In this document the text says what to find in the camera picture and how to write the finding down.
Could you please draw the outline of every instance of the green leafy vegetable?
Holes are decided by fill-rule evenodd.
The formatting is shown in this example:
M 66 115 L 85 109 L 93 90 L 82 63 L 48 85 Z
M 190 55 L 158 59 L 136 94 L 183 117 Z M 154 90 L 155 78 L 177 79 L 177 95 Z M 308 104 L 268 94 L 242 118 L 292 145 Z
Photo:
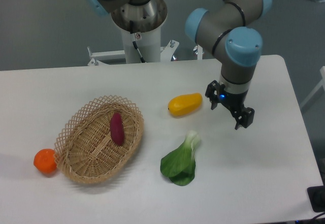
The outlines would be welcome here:
M 184 142 L 161 159 L 161 173 L 174 184 L 186 186 L 194 179 L 196 168 L 194 151 L 200 140 L 197 132 L 189 131 Z

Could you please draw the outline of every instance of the white table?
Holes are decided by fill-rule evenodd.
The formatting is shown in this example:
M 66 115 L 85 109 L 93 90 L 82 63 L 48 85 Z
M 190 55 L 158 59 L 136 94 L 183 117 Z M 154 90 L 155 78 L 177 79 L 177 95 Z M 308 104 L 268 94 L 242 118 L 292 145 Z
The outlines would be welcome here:
M 1 223 L 261 223 L 312 218 L 307 187 L 322 185 L 289 75 L 280 56 L 258 63 L 245 105 L 248 129 L 234 130 L 223 106 L 207 98 L 196 113 L 173 118 L 169 100 L 204 94 L 218 79 L 216 60 L 0 72 Z M 46 178 L 34 155 L 53 148 L 64 124 L 102 95 L 140 107 L 145 134 L 119 175 L 82 186 L 61 173 Z M 196 178 L 166 181 L 160 159 L 196 130 Z

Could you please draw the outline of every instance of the white stand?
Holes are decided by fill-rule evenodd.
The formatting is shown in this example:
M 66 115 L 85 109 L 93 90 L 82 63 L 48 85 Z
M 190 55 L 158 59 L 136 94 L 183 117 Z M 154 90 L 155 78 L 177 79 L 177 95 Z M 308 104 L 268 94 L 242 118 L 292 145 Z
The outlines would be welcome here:
M 176 51 L 178 46 L 179 46 L 179 42 L 175 40 L 170 40 L 170 42 L 166 47 L 161 47 L 160 61 L 161 62 L 171 61 L 174 52 Z M 125 59 L 124 50 L 92 53 L 90 51 L 90 47 L 87 48 L 88 48 L 89 58 L 90 58 L 90 62 L 88 63 L 88 66 L 107 65 L 106 63 L 103 63 L 100 60 L 107 60 L 109 63 L 109 60 Z
M 314 89 L 307 95 L 307 97 L 301 102 L 299 105 L 300 110 L 303 110 L 303 108 L 311 101 L 311 99 L 315 98 L 316 93 L 323 88 L 325 91 L 325 67 L 322 67 L 320 69 L 320 73 L 322 76 L 322 79 L 320 82 L 314 87 Z

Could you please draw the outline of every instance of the robotic arm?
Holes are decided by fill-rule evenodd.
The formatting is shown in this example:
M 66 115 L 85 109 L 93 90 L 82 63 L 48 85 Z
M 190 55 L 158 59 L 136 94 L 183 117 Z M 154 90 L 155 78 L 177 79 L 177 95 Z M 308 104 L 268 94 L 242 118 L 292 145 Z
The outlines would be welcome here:
M 88 0 L 100 16 L 111 13 L 121 30 L 126 63 L 160 61 L 160 27 L 167 17 L 163 0 Z
M 210 99 L 213 110 L 220 103 L 236 120 L 235 129 L 247 128 L 253 122 L 254 110 L 244 106 L 250 81 L 262 53 L 263 41 L 260 34 L 246 28 L 251 22 L 265 15 L 272 6 L 272 0 L 223 0 L 225 5 L 215 13 L 196 9 L 188 17 L 185 33 L 195 43 L 210 52 L 222 63 L 219 82 L 212 81 L 205 96 Z M 99 15 L 112 12 L 115 24 L 130 34 L 150 33 L 163 24 L 167 7 L 163 0 L 88 0 Z M 144 61 L 135 40 L 131 56 L 139 54 Z M 149 47 L 144 57 L 150 57 Z M 156 47 L 160 54 L 160 45 Z
M 231 112 L 237 130 L 253 122 L 254 110 L 246 108 L 244 101 L 263 46 L 260 34 L 245 26 L 266 14 L 272 0 L 223 1 L 225 5 L 216 13 L 193 11 L 185 32 L 222 63 L 219 82 L 211 82 L 205 96 L 212 110 L 221 103 Z

